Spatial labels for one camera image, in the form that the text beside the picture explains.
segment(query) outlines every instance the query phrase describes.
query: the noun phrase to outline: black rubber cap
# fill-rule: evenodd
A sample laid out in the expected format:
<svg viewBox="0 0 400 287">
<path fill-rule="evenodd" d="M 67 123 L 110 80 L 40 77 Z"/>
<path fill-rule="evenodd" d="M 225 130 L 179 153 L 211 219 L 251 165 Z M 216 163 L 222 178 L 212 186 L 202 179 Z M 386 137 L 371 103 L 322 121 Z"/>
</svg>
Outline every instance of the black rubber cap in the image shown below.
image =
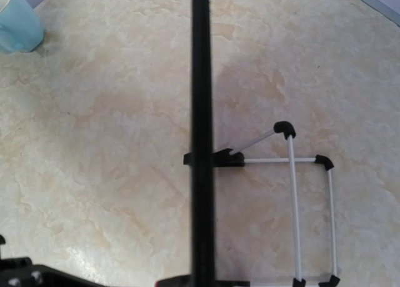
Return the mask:
<svg viewBox="0 0 400 287">
<path fill-rule="evenodd" d="M 293 287 L 306 287 L 306 280 L 302 279 L 298 281 L 296 278 L 293 279 Z"/>
<path fill-rule="evenodd" d="M 339 284 L 339 282 L 340 282 L 340 279 L 337 276 L 334 276 L 332 274 L 329 282 L 319 283 L 318 286 L 319 287 L 336 287 Z"/>
<path fill-rule="evenodd" d="M 212 154 L 212 163 L 214 167 L 244 167 L 244 155 L 242 153 L 236 153 L 230 155 L 231 148 L 223 149 Z M 191 153 L 183 156 L 183 164 L 191 164 Z"/>
<path fill-rule="evenodd" d="M 331 159 L 329 159 L 326 156 L 321 156 L 320 154 L 316 155 L 314 163 L 324 165 L 326 171 L 335 167 L 335 165 L 333 165 L 333 162 Z"/>
<path fill-rule="evenodd" d="M 289 136 L 296 137 L 294 127 L 289 121 L 280 121 L 274 124 L 274 132 L 277 134 L 283 133 L 286 140 L 288 140 Z"/>
</svg>

